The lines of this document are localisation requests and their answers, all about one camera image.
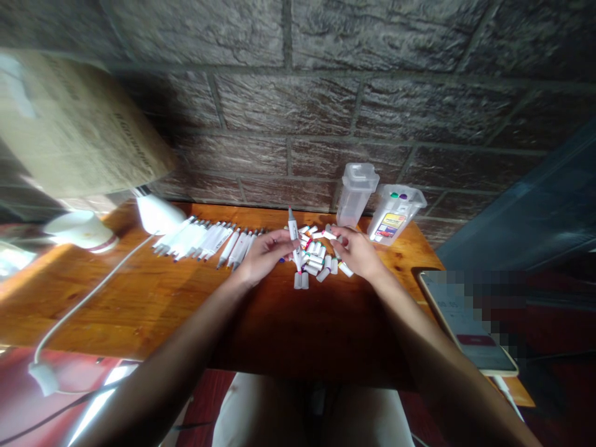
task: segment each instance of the phone screen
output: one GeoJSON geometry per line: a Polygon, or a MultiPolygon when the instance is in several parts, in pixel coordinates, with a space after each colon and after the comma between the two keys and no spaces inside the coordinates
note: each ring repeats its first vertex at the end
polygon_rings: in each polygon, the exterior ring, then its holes
{"type": "Polygon", "coordinates": [[[516,371],[504,350],[484,330],[482,323],[474,319],[472,300],[466,300],[464,284],[450,284],[444,278],[445,272],[436,270],[420,275],[430,295],[429,301],[443,317],[461,351],[480,370],[516,371]]]}

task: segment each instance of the hand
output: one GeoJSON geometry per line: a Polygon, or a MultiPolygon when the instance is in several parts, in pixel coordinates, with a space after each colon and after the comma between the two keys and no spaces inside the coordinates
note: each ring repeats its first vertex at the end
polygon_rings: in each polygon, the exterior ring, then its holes
{"type": "Polygon", "coordinates": [[[386,269],[369,237],[348,227],[331,227],[331,232],[339,239],[332,240],[331,245],[350,270],[369,281],[379,272],[386,269]]]}
{"type": "Polygon", "coordinates": [[[281,258],[290,259],[290,254],[300,246],[299,240],[291,240],[288,230],[275,230],[260,235],[234,272],[242,281],[255,286],[273,270],[281,258]]]}

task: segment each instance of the white lamp head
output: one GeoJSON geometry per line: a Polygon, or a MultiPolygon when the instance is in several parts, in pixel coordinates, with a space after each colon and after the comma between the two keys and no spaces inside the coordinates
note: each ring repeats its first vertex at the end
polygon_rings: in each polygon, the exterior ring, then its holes
{"type": "Polygon", "coordinates": [[[146,186],[136,187],[132,192],[137,197],[138,213],[147,233],[169,233],[186,219],[180,208],[156,196],[146,186]]]}

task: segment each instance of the stone brick wall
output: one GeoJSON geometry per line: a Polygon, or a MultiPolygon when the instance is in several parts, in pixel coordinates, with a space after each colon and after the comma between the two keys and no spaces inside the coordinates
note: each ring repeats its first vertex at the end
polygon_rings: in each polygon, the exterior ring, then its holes
{"type": "MultiPolygon", "coordinates": [[[[423,190],[439,246],[595,113],[588,0],[3,6],[0,45],[100,59],[120,80],[179,155],[151,185],[170,199],[333,212],[345,163],[369,161],[423,190]]],[[[0,204],[60,206],[30,193],[3,180],[0,204]]]]}

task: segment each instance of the smartphone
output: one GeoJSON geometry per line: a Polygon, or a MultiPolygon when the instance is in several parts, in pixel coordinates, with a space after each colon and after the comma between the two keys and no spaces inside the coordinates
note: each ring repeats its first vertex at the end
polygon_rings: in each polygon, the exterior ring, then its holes
{"type": "Polygon", "coordinates": [[[421,271],[417,279],[447,335],[482,374],[518,375],[513,358],[474,319],[474,309],[466,305],[464,284],[449,284],[445,272],[440,270],[421,271]]]}

